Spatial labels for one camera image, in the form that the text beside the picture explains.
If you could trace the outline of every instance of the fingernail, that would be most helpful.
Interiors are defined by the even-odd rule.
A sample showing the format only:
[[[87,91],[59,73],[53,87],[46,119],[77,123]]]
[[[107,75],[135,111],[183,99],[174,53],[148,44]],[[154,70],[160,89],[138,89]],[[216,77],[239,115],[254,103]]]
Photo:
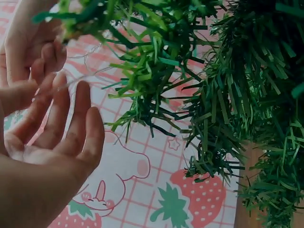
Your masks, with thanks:
[[[46,44],[45,45],[45,54],[46,58],[52,58],[54,55],[54,48],[52,44]]]
[[[66,46],[64,45],[63,47],[62,47],[62,49],[61,49],[61,52],[62,53],[65,53],[67,51],[67,49],[66,49]]]

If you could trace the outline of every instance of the star print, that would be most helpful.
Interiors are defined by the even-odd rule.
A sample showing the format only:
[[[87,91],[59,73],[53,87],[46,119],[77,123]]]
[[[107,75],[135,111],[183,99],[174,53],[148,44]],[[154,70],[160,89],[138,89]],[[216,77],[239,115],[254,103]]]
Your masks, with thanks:
[[[177,151],[181,144],[177,141],[177,139],[169,139],[169,148]]]

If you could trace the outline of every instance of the green paper shreds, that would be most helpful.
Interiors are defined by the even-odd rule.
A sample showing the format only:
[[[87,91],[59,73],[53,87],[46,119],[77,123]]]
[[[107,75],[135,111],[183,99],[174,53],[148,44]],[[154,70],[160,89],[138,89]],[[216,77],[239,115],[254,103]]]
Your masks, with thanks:
[[[190,159],[186,176],[209,173],[225,181],[244,169],[244,145],[250,141],[265,154],[252,169],[258,175],[239,192],[248,210],[259,209],[267,228],[290,228],[304,190],[304,3],[286,0],[60,0],[59,12],[42,12],[63,21],[64,42],[93,35],[112,43],[123,62],[111,64],[124,74],[110,98],[127,97],[129,111],[115,123],[115,131],[132,123],[175,137],[154,119],[180,131]],[[226,11],[222,18],[218,10]],[[212,17],[211,26],[206,19]],[[140,25],[135,32],[130,23]],[[200,33],[209,29],[216,41]],[[104,36],[110,31],[112,38]],[[201,46],[207,50],[197,56]],[[205,64],[202,74],[189,61]],[[196,89],[192,96],[168,97],[177,86]],[[178,112],[167,110],[168,100],[182,99]],[[187,120],[188,129],[174,121]],[[228,161],[232,156],[236,161]]]

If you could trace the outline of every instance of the finger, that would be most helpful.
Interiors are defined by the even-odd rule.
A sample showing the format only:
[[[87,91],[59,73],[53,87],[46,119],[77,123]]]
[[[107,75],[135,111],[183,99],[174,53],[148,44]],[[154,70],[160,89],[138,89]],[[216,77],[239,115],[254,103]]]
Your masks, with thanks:
[[[4,116],[29,107],[37,90],[38,85],[35,81],[22,81],[11,87],[0,89],[0,101]]]
[[[6,40],[6,67],[8,84],[29,78],[29,69],[25,68],[26,43],[20,36]]]
[[[33,63],[31,67],[30,78],[35,80],[38,85],[40,85],[43,82],[45,76],[44,65],[45,65],[45,61],[42,58],[39,58]]]
[[[81,81],[77,85],[74,113],[66,138],[54,150],[66,155],[77,155],[82,151],[86,139],[86,113],[91,107],[90,86]]]
[[[53,43],[47,43],[41,50],[41,56],[45,61],[45,75],[56,71],[56,54]]]
[[[55,39],[54,47],[56,55],[56,69],[54,71],[60,71],[67,60],[67,49],[58,39]]]
[[[96,107],[90,108],[87,112],[85,128],[85,145],[77,158],[88,165],[89,176],[99,165],[105,141],[104,123]]]
[[[53,87],[58,88],[67,83],[64,73],[59,73],[54,79]],[[34,146],[44,149],[53,149],[62,139],[67,115],[70,108],[70,94],[68,88],[61,89],[54,94],[53,104],[50,109],[47,124],[43,133],[33,143]]]
[[[56,74],[50,74],[46,77],[40,86],[39,94],[43,94],[52,89],[55,76]],[[47,95],[35,98],[22,120],[9,132],[17,136],[24,144],[27,144],[41,126],[51,101],[52,95],[48,93]]]

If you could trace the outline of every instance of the strawberry leaf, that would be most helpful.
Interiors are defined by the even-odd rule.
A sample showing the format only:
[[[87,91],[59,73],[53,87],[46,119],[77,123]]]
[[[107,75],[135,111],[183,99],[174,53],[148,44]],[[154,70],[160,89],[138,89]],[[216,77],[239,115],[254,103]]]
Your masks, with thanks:
[[[186,201],[179,199],[177,188],[172,188],[167,183],[166,190],[158,188],[163,200],[159,200],[162,207],[152,213],[150,217],[151,222],[155,222],[156,219],[163,213],[162,220],[171,219],[173,228],[189,228],[186,224],[186,220],[189,218],[184,211]]]
[[[93,214],[89,207],[87,207],[85,204],[77,203],[76,201],[72,200],[68,204],[70,206],[70,212],[72,213],[79,213],[82,217],[86,217],[86,215],[93,218]]]

